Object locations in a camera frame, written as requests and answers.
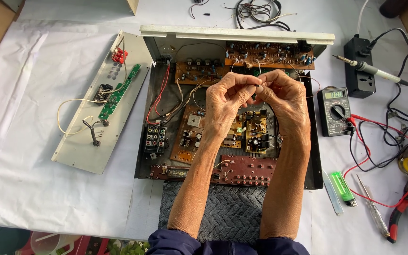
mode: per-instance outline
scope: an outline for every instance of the dark blue sleeve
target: dark blue sleeve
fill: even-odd
[[[256,251],[259,255],[310,255],[301,243],[287,237],[258,239]]]
[[[192,255],[201,243],[189,234],[173,229],[159,229],[149,236],[150,249],[145,253],[164,255]]]

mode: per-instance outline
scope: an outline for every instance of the green lighter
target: green lighter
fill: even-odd
[[[330,176],[333,178],[333,181],[338,187],[338,190],[340,191],[340,194],[346,205],[350,207],[357,206],[357,201],[355,201],[354,195],[347,186],[347,183],[345,182],[341,172],[334,172]]]

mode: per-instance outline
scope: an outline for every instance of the forearm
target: forearm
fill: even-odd
[[[284,236],[295,239],[302,211],[303,185],[310,158],[310,136],[284,138],[280,157],[265,194],[260,238]]]
[[[168,229],[177,229],[196,238],[207,202],[208,187],[213,163],[221,139],[203,133],[187,177],[174,200],[168,219]]]

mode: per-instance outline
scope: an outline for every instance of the black power strip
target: black power strip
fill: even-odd
[[[352,38],[344,45],[344,57],[357,62],[364,61],[369,65],[373,65],[371,54],[361,54],[363,50],[370,44],[368,39]],[[345,64],[346,87],[350,97],[366,98],[375,93],[374,75],[367,72],[360,72],[348,63]]]

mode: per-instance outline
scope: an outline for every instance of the red circuit board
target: red circuit board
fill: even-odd
[[[221,155],[221,160],[221,169],[212,170],[210,183],[267,187],[276,167],[275,158]],[[189,169],[188,166],[152,165],[150,178],[182,182]]]

